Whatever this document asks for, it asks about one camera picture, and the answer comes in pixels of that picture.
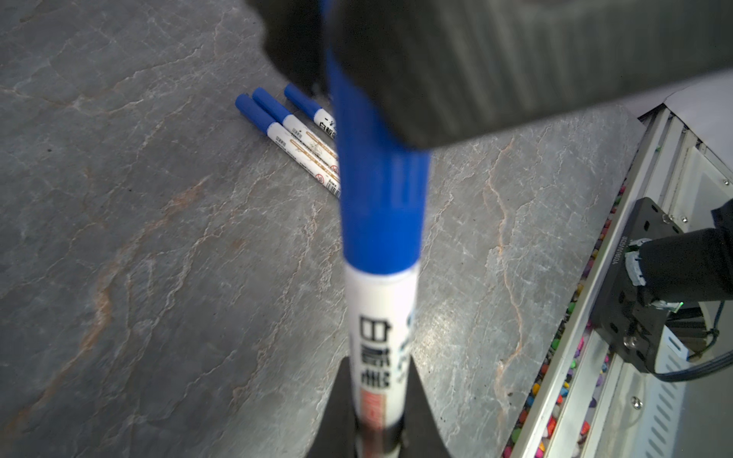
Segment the white marker pen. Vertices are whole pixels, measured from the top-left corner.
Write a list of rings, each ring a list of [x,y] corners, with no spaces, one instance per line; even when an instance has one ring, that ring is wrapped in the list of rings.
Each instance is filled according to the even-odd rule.
[[[335,118],[318,102],[303,93],[293,84],[284,88],[284,95],[287,100],[305,113],[317,127],[328,134],[332,139],[336,138]]]
[[[301,141],[288,133],[284,126],[278,123],[270,114],[267,114],[249,95],[239,95],[235,101],[235,106],[243,116],[288,154],[292,160],[303,167],[311,177],[314,177],[332,195],[339,198],[340,184],[338,177],[328,169],[328,166],[320,158],[316,158],[315,154],[307,150]]]
[[[328,168],[339,175],[338,156],[318,135],[307,127],[295,114],[292,114],[263,88],[257,88],[252,98],[255,102],[275,118],[289,133],[294,135],[303,146],[313,152]]]
[[[357,270],[346,261],[358,457],[396,457],[401,450],[419,263],[420,258],[408,270],[383,276]]]

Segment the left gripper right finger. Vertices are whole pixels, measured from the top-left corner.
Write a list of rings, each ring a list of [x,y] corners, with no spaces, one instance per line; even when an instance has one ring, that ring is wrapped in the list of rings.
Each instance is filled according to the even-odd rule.
[[[408,370],[400,456],[450,458],[450,452],[440,436],[414,360],[410,361]]]

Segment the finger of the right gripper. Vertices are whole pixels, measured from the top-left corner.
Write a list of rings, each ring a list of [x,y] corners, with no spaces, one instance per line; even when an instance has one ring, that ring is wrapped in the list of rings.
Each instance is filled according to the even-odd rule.
[[[434,148],[732,65],[728,1],[336,1],[328,42],[406,145]]]
[[[316,0],[249,0],[263,21],[263,49],[274,67],[307,95],[328,92],[323,23]]]

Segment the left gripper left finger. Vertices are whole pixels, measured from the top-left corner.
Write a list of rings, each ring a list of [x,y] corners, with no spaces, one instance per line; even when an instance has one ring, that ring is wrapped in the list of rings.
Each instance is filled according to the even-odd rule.
[[[352,405],[349,357],[341,360],[316,436],[306,458],[354,458],[356,417]]]

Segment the blue pen cap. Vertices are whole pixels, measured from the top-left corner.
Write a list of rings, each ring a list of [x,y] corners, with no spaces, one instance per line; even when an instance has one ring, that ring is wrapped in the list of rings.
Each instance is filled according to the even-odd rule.
[[[431,156],[404,146],[347,77],[327,37],[326,74],[336,119],[343,248],[347,263],[395,275],[418,263]]]

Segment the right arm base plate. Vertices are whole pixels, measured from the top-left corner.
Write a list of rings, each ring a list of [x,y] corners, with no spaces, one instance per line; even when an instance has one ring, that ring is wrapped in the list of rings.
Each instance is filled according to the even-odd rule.
[[[635,202],[597,294],[590,323],[610,349],[641,373],[656,372],[657,354],[669,313],[633,285],[626,270],[629,247],[638,240],[675,237],[681,228],[650,198]]]

